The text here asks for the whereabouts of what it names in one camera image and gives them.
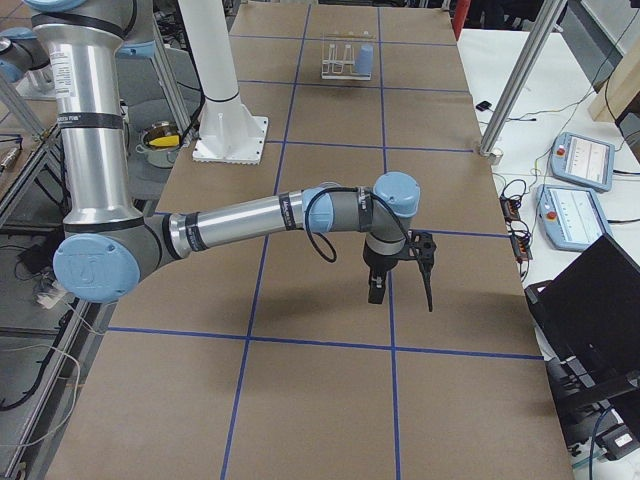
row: white table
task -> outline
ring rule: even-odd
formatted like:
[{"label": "white table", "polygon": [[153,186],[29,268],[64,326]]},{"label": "white table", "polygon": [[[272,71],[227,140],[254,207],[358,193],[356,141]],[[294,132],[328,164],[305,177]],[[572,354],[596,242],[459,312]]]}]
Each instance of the white table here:
[{"label": "white table", "polygon": [[[460,55],[475,104],[487,100],[495,107],[527,35],[525,32],[463,31],[459,42]],[[640,171],[638,161],[631,150],[626,144],[623,145],[623,137],[618,129],[612,123],[597,123],[591,120],[587,111],[590,102],[595,98],[591,83],[559,33],[551,34],[510,117],[518,118],[525,113],[541,110],[560,110],[579,102],[588,93],[591,94],[577,109],[571,106],[561,112],[526,117],[536,118],[534,122],[508,122],[498,139],[496,146],[504,151],[504,157],[499,165],[493,167],[493,171],[507,182],[521,178],[531,185],[535,180],[532,174],[534,163],[536,158],[541,157],[538,160],[538,168],[542,173],[532,189],[533,195],[525,196],[520,209],[522,219],[531,228],[535,221],[535,189],[542,183],[566,184],[553,178],[550,172],[545,176],[548,157],[545,152],[562,131],[600,139],[616,147],[622,145],[622,149],[616,153],[615,168],[622,171]],[[484,130],[486,123],[482,122],[489,121],[491,112],[477,112],[477,117],[481,122],[481,129]],[[500,192],[504,185],[502,178],[496,175],[495,182]],[[607,218],[640,218],[640,177],[616,175],[613,182],[610,192],[598,195]],[[520,185],[514,185],[507,194],[521,191]],[[640,223],[612,225],[611,228],[616,241],[640,263]],[[540,222],[535,226],[532,254],[533,260],[529,265],[525,286],[555,278],[579,255],[553,248],[544,235]],[[635,474],[640,475],[638,472],[639,451],[617,462],[594,462],[594,476],[600,480],[632,480],[636,478]],[[577,480],[588,478],[586,468],[575,470],[574,474]]]}]

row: brown table surface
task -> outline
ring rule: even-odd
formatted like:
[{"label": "brown table surface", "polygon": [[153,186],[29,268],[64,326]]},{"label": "brown table surface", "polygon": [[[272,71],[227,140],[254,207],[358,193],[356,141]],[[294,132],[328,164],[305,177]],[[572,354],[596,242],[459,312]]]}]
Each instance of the brown table surface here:
[{"label": "brown table surface", "polygon": [[[375,34],[370,82],[320,79],[336,30]],[[301,232],[173,263],[120,302],[47,478],[571,479],[448,16],[248,4],[232,47],[262,161],[184,151],[158,210],[405,171],[434,312],[406,263],[366,303],[357,233],[333,265]]]}]

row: red object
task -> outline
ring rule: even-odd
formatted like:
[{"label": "red object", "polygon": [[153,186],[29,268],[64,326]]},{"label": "red object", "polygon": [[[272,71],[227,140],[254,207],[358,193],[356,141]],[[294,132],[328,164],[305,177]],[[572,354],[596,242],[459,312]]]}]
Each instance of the red object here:
[{"label": "red object", "polygon": [[453,34],[456,36],[456,40],[460,38],[460,32],[462,32],[469,12],[469,5],[471,5],[471,0],[458,0],[456,4],[456,14],[453,16]]}]

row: computer monitor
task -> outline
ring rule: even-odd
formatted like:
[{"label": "computer monitor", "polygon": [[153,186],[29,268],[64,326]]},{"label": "computer monitor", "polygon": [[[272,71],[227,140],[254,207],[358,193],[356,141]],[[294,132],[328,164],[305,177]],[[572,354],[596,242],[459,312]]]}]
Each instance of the computer monitor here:
[{"label": "computer monitor", "polygon": [[[539,292],[537,303],[532,312],[560,360],[575,356],[596,385],[640,370],[640,267],[608,234]],[[640,438],[640,391],[609,401]]]}]

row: blue and white control panel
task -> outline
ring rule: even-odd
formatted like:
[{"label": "blue and white control panel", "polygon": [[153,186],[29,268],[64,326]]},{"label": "blue and white control panel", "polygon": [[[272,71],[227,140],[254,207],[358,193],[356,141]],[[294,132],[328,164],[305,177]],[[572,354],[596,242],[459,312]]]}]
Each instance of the blue and white control panel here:
[{"label": "blue and white control panel", "polygon": [[556,138],[549,160],[556,178],[608,192],[614,155],[615,147],[610,143],[564,132]]},{"label": "blue and white control panel", "polygon": [[556,248],[582,252],[603,233],[612,235],[592,189],[543,185],[537,197],[537,213]]}]

